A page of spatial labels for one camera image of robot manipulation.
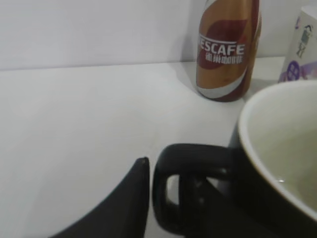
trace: black object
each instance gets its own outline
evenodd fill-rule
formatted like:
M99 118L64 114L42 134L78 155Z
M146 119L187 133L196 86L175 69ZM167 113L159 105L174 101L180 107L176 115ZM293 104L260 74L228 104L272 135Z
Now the black object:
M52 238L143 238L150 195L147 158L138 159L117 188L93 211Z
M167 198L179 175L179 205ZM229 181L224 197L206 177ZM160 155L153 206L158 223L188 238L316 238L317 224L290 204L254 169L243 149L177 144Z

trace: mug handle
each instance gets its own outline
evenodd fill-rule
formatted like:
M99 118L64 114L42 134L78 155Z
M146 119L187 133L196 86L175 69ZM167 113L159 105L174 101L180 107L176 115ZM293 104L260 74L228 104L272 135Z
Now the mug handle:
M206 217L211 216L211 219L198 222L199 226L211 222L214 225L214 235L216 235L217 230L224 235L221 232L224 227L228 230L232 229L232 232L229 232L228 236L225 237L232 237L232 235L239 237L238 235L241 235L241 237L250 238L277 238L276 234L256 223L233 204L226 201L218 190L204 179L212 177L219 180L230 180L233 177L233 162L231 150L224 147L175 144L164 149L158 159L153 181L153 208L159 225L168 232L177 235L187 235L192 229L188 227L190 224L183 220L186 217L181 213L181 208L167 197L168 178L180 175L180 190L182 190L182 196L185 196L187 203L189 202L192 206L189 209L194 209L195 215L198 217L207 210L210 212ZM207 199L211 204L201 204L199 198Z
M199 175L229 180L232 168L231 151L224 147L175 144L165 148L158 159L153 180L153 207L159 225L178 235L184 235L186 229L179 206L167 197L168 178Z

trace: black plastic item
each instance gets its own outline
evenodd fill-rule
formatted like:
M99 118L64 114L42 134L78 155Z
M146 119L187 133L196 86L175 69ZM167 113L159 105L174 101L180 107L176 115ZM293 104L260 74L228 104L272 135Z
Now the black plastic item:
M153 206L158 223L165 230L188 238L278 237L225 200L205 179L230 180L233 167L231 151L223 147L167 147L154 174ZM166 183L173 175L180 176L179 205L167 198Z
M52 238L143 238L148 217L150 167L138 159L117 188L93 211Z

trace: black mug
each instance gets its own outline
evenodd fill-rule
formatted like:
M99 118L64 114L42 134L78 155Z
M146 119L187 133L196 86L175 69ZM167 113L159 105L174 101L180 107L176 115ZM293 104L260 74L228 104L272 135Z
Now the black mug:
M186 237L317 237L317 82L275 85L244 107L229 148L167 147L155 169L158 223ZM167 198L179 175L179 205ZM206 177L230 182L223 196Z

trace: purple label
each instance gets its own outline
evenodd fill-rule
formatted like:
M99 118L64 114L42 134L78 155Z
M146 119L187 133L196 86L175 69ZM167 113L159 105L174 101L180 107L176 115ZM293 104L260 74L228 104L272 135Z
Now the purple label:
M300 78L300 66L296 61L292 61L287 68L287 81L296 81Z

